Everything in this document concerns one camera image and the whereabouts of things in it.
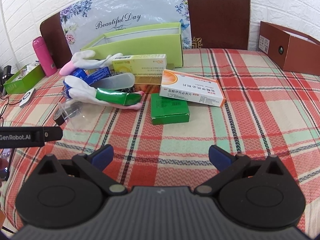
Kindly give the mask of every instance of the plaid tablecloth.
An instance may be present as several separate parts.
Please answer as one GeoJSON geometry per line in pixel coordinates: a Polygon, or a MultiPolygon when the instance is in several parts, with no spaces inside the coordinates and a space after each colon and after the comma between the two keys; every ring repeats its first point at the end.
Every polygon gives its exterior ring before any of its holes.
{"type": "MultiPolygon", "coordinates": [[[[47,153],[66,159],[111,144],[115,157],[105,173],[126,187],[193,188],[217,173],[208,159],[209,146],[217,144],[233,155],[260,159],[277,154],[307,200],[299,228],[316,236],[320,232],[320,78],[283,72],[262,52],[230,49],[186,50],[180,71],[217,79],[227,99],[224,106],[189,103],[189,123],[153,126],[150,95],[143,98],[139,111],[92,105],[91,122],[81,130],[67,124],[62,140],[16,150],[0,198],[9,221],[16,228],[22,226],[14,205],[16,195],[47,153]]],[[[36,87],[31,104],[7,109],[5,126],[54,125],[52,113],[62,100],[62,78],[56,74],[36,87]]],[[[16,102],[21,97],[10,99],[16,102]]]]}

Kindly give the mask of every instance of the pink bottle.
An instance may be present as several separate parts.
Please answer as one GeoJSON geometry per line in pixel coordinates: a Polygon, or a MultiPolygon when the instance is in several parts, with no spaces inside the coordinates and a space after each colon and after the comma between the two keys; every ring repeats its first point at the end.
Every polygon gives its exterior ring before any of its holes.
{"type": "Polygon", "coordinates": [[[47,77],[50,77],[57,72],[57,67],[52,60],[43,37],[35,38],[32,42],[32,47],[40,61],[43,71],[47,77]]]}

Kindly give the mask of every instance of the white brick wall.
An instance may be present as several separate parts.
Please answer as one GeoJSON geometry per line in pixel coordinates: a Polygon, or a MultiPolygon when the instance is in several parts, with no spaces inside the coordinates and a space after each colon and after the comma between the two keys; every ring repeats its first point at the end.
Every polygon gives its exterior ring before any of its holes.
{"type": "MultiPolygon", "coordinates": [[[[31,41],[40,35],[40,23],[76,0],[1,1],[6,29],[0,17],[0,66],[17,61],[19,68],[36,59],[31,41]]],[[[320,40],[320,0],[251,0],[250,50],[257,50],[261,20],[320,40]]]]}

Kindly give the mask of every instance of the smartphone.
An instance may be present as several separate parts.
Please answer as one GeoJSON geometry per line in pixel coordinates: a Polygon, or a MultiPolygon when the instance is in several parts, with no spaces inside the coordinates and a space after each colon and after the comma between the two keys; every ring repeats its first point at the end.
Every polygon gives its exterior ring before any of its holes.
{"type": "Polygon", "coordinates": [[[9,169],[10,169],[14,152],[15,152],[15,148],[7,148],[7,149],[3,149],[2,153],[0,154],[0,158],[6,159],[8,161],[8,167],[3,170],[0,170],[0,179],[2,181],[4,180],[7,181],[9,179],[9,175],[10,175],[9,169]]]}

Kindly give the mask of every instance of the green packet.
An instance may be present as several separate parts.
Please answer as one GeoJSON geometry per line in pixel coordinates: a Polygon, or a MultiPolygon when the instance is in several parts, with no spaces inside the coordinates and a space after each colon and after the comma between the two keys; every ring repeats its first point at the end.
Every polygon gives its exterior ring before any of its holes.
{"type": "Polygon", "coordinates": [[[140,94],[124,93],[103,88],[97,88],[96,98],[101,101],[106,101],[123,106],[132,106],[141,101],[140,94]]]}
{"type": "Polygon", "coordinates": [[[151,122],[153,125],[189,122],[189,118],[187,101],[161,97],[158,93],[151,94],[151,122]]]}

